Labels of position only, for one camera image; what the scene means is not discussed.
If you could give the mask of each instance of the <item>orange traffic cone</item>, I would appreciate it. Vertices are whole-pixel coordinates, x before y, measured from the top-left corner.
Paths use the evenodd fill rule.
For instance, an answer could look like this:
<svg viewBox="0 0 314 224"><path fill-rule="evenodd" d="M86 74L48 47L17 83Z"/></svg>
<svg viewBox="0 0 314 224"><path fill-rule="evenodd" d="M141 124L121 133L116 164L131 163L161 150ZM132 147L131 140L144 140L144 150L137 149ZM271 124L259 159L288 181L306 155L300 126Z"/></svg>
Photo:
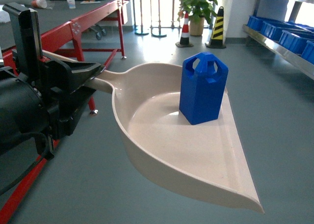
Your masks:
<svg viewBox="0 0 314 224"><path fill-rule="evenodd" d="M184 15L184 24L182 27L182 34L180 38L180 42L176 43L177 47L192 47L193 44L190 43L190 35L188 33L188 13L185 12Z"/></svg>

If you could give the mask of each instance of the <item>beige dustpan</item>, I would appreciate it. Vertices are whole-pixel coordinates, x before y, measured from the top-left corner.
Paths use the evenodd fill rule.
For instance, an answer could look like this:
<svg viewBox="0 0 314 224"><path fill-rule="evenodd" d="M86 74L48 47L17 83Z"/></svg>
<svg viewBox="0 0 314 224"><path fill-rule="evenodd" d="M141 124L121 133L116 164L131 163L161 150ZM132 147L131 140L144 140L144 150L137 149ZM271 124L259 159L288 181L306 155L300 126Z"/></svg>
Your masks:
<svg viewBox="0 0 314 224"><path fill-rule="evenodd" d="M102 72L87 86L112 93L130 161L152 182L193 199L263 213L227 92L219 118L190 125L179 111L182 67L147 63Z"/></svg>

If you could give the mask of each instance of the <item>traffic cone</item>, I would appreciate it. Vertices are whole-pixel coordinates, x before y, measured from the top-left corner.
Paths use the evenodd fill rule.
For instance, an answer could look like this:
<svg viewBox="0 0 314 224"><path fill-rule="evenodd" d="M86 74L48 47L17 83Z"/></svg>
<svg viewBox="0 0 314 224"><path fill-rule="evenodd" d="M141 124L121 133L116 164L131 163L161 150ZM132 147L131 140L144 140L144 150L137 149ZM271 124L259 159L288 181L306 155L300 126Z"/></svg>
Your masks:
<svg viewBox="0 0 314 224"><path fill-rule="evenodd" d="M176 43L177 47L192 47L193 44L190 43L190 35L188 33L188 13L185 12L184 15L184 24L182 27L182 34L180 38L180 42Z"/></svg>
<svg viewBox="0 0 314 224"><path fill-rule="evenodd" d="M224 7L220 7L218 10L215 26L212 30L211 39L209 43L205 45L212 49L224 49L226 46L223 44L224 34Z"/></svg>

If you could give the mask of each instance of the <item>hexagonal blue block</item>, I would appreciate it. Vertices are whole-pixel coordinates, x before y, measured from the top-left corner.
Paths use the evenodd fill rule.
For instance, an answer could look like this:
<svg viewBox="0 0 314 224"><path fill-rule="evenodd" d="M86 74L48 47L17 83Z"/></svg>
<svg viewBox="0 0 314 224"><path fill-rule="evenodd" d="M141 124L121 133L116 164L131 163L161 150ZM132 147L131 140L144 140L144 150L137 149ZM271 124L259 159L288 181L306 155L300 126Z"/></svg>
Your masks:
<svg viewBox="0 0 314 224"><path fill-rule="evenodd" d="M218 118L227 75L228 67L210 52L183 62L179 109L192 125Z"/></svg>

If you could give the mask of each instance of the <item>red metal frame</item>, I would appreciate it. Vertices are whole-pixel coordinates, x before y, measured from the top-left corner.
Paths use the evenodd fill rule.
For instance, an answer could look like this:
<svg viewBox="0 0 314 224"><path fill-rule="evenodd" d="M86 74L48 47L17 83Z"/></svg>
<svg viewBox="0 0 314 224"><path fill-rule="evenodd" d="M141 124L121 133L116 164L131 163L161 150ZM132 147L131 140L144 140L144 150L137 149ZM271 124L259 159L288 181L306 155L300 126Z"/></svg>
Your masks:
<svg viewBox="0 0 314 224"><path fill-rule="evenodd" d="M111 55L105 62L105 66L108 67L112 59L117 52L121 52L122 57L125 56L123 32L122 32L122 5L127 3L127 0L115 0L111 3L107 3L95 10L92 10L84 15L70 20L56 28L53 28L41 35L43 50L61 54L63 56L76 57L78 61L84 61L83 51L87 52L111 52ZM109 14L116 12L116 18L106 18ZM104 21L118 21L119 37L120 37L120 49L83 49L81 46L81 33L87 30L95 23ZM59 48L69 41L73 42L74 49L62 49ZM15 71L15 63L12 59L12 49L3 53L3 61L5 66L11 66ZM95 109L95 102L93 97L88 103L90 110ZM59 141L54 141L53 145L56 147ZM8 199L4 207L0 210L0 224L6 224L13 213L23 200L24 196L30 189L32 183L46 164L47 160L43 159L17 186L11 197Z"/></svg>

